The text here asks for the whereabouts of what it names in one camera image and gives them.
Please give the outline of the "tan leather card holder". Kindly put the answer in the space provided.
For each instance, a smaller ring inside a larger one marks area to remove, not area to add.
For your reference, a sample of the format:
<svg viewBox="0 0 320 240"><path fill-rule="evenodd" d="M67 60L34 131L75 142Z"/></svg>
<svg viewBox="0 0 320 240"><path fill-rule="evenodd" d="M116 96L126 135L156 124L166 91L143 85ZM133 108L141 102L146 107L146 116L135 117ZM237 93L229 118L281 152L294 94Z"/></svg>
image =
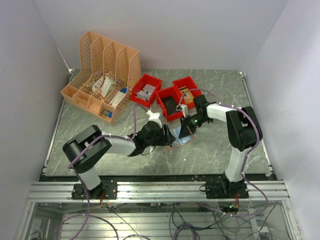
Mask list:
<svg viewBox="0 0 320 240"><path fill-rule="evenodd" d="M173 128L173 129L170 129L169 131L175 137L175 141L173 141L173 143L171 143L171 145L165 146L165 149L167 151L171 151L171 150L173 150L175 148L178 148L178 147L181 147L183 145L186 145L189 142L194 140L193 135L188 135L186 137L179 138L179 134L180 134L180 131L181 131L181 127L180 126L176 127L176 128Z"/></svg>

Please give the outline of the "gold striped card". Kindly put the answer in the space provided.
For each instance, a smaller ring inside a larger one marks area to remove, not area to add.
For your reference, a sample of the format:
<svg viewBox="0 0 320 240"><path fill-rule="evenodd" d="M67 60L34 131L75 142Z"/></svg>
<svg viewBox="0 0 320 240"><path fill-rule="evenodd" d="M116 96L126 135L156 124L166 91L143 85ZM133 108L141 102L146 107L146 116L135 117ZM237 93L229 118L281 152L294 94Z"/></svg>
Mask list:
<svg viewBox="0 0 320 240"><path fill-rule="evenodd" d="M179 88L179 91L183 95L183 99L186 105L193 103L193 99L194 99L192 92L188 90L189 89L186 86Z"/></svg>

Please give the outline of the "black VIP card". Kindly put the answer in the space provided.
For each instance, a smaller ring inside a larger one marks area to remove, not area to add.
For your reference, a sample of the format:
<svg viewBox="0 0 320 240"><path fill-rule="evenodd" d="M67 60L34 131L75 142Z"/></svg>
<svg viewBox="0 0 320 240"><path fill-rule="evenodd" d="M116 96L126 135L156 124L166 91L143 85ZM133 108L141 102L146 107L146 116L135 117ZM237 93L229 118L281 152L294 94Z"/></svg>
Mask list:
<svg viewBox="0 0 320 240"><path fill-rule="evenodd" d="M161 100L168 116L177 113L177 103L172 96L164 97Z"/></svg>

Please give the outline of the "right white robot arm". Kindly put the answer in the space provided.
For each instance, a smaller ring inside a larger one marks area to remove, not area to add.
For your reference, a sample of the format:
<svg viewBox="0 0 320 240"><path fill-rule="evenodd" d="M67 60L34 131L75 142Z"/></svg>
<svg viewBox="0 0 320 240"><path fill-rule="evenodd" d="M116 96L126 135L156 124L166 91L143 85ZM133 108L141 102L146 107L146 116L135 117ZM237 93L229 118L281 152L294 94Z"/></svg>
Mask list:
<svg viewBox="0 0 320 240"><path fill-rule="evenodd" d="M189 115L188 107L179 103L180 138L193 134L203 123L219 120L226 123L231 155L221 182L216 189L226 198L233 197L245 185L245 167L250 153L259 145L263 133L251 106L235 107L220 102L208 102L202 94L193 99L196 114Z"/></svg>

